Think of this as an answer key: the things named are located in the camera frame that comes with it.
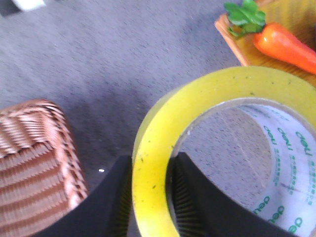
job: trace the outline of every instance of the black object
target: black object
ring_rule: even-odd
[[[212,184],[186,153],[173,158],[171,199],[182,237],[294,237],[244,209]]]
[[[20,12],[20,9],[11,0],[0,0],[0,14],[3,17]]]
[[[77,208],[34,237],[126,237],[131,172],[131,157],[119,157],[100,185]]]

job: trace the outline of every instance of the green logo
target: green logo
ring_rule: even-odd
[[[296,136],[298,136],[301,139],[301,144],[304,147],[305,154],[307,154],[308,156],[313,156],[313,154],[309,153],[311,149],[309,148],[308,143],[305,140],[305,137],[300,132],[296,132]]]
[[[301,227],[302,224],[303,224],[303,219],[301,217],[298,217],[295,219],[294,225],[292,225],[292,226],[290,226],[290,228],[288,228],[288,231],[290,233],[295,233],[297,231],[297,228]]]
[[[263,202],[259,204],[258,208],[253,210],[253,213],[255,213],[256,215],[258,215],[258,212],[261,212],[262,209],[268,204],[268,202],[270,201],[270,197],[266,196],[263,199]]]
[[[284,212],[284,206],[279,206],[277,208],[277,212],[272,215],[272,219],[269,219],[268,221],[275,223],[276,220],[280,217],[280,215],[283,214],[283,212]]]
[[[280,127],[278,127],[277,130],[282,134],[282,138],[285,141],[287,148],[292,151],[292,144],[290,144],[290,141],[288,140],[286,133]]]
[[[268,132],[268,136],[271,138],[272,144],[276,145],[277,142],[275,138],[273,137],[273,134],[271,133],[270,129],[267,126],[263,126],[263,128]]]

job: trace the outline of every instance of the floor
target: floor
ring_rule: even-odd
[[[226,0],[51,0],[29,12],[7,1],[0,0],[0,109],[33,98],[58,104],[71,124],[90,190],[119,155],[131,154],[142,119],[160,97],[239,65],[214,27]],[[231,109],[207,119],[183,146],[245,207],[269,172],[269,162],[254,172],[260,162],[247,161],[258,156],[251,150],[254,129],[251,119]],[[210,157],[222,144],[225,154]],[[262,144],[259,149],[268,150]],[[240,185],[232,184],[235,176]],[[129,236],[139,236],[131,222]]]

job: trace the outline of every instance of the wooden tray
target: wooden tray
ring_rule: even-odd
[[[312,49],[316,49],[315,0],[258,0],[259,8],[266,13],[266,21],[278,22],[292,32],[300,41]],[[228,32],[229,21],[223,14],[215,22],[215,27],[221,33],[228,46],[232,49],[243,66],[264,66],[283,70],[301,77],[316,86],[316,75],[305,72],[296,66],[281,62],[262,54],[252,44],[252,35],[235,39]]]

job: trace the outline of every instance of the orange carrot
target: orange carrot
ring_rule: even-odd
[[[253,33],[253,44],[262,53],[316,74],[316,52],[279,23],[266,24],[265,14],[258,11],[253,0],[243,0],[242,6],[229,2],[225,8],[230,22],[240,27],[239,32],[229,28],[233,35],[240,37]]]

